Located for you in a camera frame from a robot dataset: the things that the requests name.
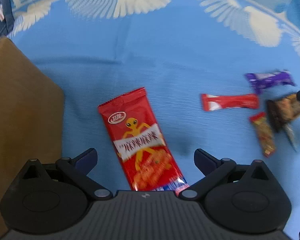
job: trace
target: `yellow alien character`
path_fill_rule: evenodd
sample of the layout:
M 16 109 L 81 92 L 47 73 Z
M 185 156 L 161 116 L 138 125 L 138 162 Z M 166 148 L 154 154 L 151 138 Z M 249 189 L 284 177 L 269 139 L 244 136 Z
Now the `yellow alien character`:
M 130 117 L 127 119 L 126 121 L 126 126 L 129 127 L 131 129 L 131 131 L 127 131 L 124 133 L 124 135 L 122 136 L 122 139 L 126 138 L 129 134 L 131 134 L 132 136 L 138 136 L 141 133 L 141 129 L 146 127 L 146 128 L 150 128 L 150 126 L 146 123 L 142 123 L 141 125 L 138 126 L 138 120 Z M 137 151 L 136 153 L 136 162 L 135 162 L 135 167 L 137 171 L 140 171 L 140 162 L 142 161 L 142 156 L 143 156 L 143 151 L 146 151 L 150 154 L 155 154 L 156 151 L 154 149 L 151 149 L 149 147 L 143 148 L 139 151 Z

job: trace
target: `oval logo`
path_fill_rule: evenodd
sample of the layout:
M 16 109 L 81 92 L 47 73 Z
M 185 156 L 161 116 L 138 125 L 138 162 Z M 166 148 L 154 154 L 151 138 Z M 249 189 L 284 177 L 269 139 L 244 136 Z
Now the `oval logo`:
M 125 112 L 116 112 L 111 114 L 108 118 L 108 122 L 111 124 L 116 124 L 122 122 L 126 118 L 127 114 Z

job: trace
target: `white tag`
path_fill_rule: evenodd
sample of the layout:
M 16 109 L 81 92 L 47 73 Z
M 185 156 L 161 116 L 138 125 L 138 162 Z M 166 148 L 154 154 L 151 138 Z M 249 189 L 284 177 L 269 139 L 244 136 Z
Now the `white tag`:
M 138 136 L 116 140 L 113 143 L 122 160 L 130 158 L 141 149 L 165 145 L 157 123 Z
M 3 7 L 2 4 L 0 4 L 0 21 L 3 22 L 3 20 L 4 20 Z

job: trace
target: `red and white candy wrapper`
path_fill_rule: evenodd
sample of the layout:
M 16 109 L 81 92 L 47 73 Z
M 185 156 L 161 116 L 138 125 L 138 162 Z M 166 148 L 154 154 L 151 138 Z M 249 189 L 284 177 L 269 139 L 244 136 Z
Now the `red and white candy wrapper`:
M 204 111 L 214 111 L 232 107 L 259 108 L 259 99 L 256 94 L 240 96 L 214 96 L 201 94 L 201 100 Z
M 132 190 L 174 190 L 189 185 L 173 159 L 145 88 L 98 107 Z

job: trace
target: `triangular hole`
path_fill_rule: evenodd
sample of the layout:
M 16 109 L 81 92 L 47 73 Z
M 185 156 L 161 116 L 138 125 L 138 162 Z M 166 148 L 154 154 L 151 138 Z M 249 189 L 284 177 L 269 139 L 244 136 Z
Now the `triangular hole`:
M 36 166 L 34 165 L 31 165 L 26 174 L 23 176 L 23 179 L 33 179 L 33 178 L 39 178 L 40 177 L 40 174 L 36 168 Z
M 252 176 L 254 179 L 263 179 L 263 180 L 269 180 L 268 176 L 266 175 L 265 171 L 261 167 L 257 167 Z

